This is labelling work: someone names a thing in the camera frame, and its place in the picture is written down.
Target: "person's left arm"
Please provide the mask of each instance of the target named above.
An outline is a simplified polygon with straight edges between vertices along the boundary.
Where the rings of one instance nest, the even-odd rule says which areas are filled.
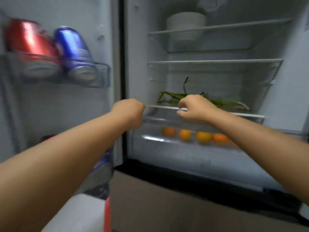
[[[41,231],[144,105],[117,102],[106,115],[52,137],[0,164],[0,231]]]

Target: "forearm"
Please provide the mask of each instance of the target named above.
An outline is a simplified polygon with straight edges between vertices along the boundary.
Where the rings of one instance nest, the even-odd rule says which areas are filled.
[[[218,110],[210,124],[225,133],[291,193],[309,203],[309,145]]]
[[[126,128],[109,113],[0,164],[0,230],[40,231]]]

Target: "refrigerator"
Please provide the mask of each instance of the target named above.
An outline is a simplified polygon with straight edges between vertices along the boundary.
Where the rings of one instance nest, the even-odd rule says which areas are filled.
[[[39,22],[48,35],[59,26],[74,28],[99,70],[88,86],[26,80],[2,34],[0,161],[109,112],[118,100],[136,98],[146,105],[144,123],[115,142],[118,170],[306,223],[307,206],[242,150],[199,143],[198,132],[220,131],[180,119],[170,94],[204,92],[241,102],[249,109],[227,110],[307,142],[308,0],[0,0],[0,7],[9,17]],[[167,30],[167,19],[181,12],[203,14],[206,24]],[[181,140],[181,130],[190,131],[189,141]]]

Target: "hand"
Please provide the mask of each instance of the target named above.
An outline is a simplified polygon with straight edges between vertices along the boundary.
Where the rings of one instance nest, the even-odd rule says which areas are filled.
[[[145,106],[135,98],[124,99],[114,104],[112,113],[120,115],[127,121],[128,129],[137,129],[142,124]]]
[[[213,113],[220,110],[201,95],[188,95],[180,100],[178,107],[188,109],[188,111],[177,111],[180,117],[201,122],[210,122]]]

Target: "green vegetable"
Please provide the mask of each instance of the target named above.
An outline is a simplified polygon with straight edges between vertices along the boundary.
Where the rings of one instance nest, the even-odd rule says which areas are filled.
[[[188,79],[189,79],[189,77],[187,77],[186,80],[183,83],[184,94],[175,94],[175,93],[171,93],[171,92],[168,92],[168,91],[162,91],[157,103],[178,104],[179,101],[182,98],[184,98],[188,95],[186,88],[185,88],[185,84],[190,81]],[[171,96],[172,99],[171,100],[162,100],[164,94]],[[207,98],[214,105],[216,105],[218,108],[221,108],[221,109],[223,109],[223,108],[237,108],[237,109],[247,110],[247,111],[250,110],[249,107],[247,105],[243,104],[242,102],[233,101],[233,100],[229,100],[229,99],[211,99],[211,98],[209,98],[208,94],[204,93],[204,92],[200,93],[200,95],[202,95],[204,98]]]

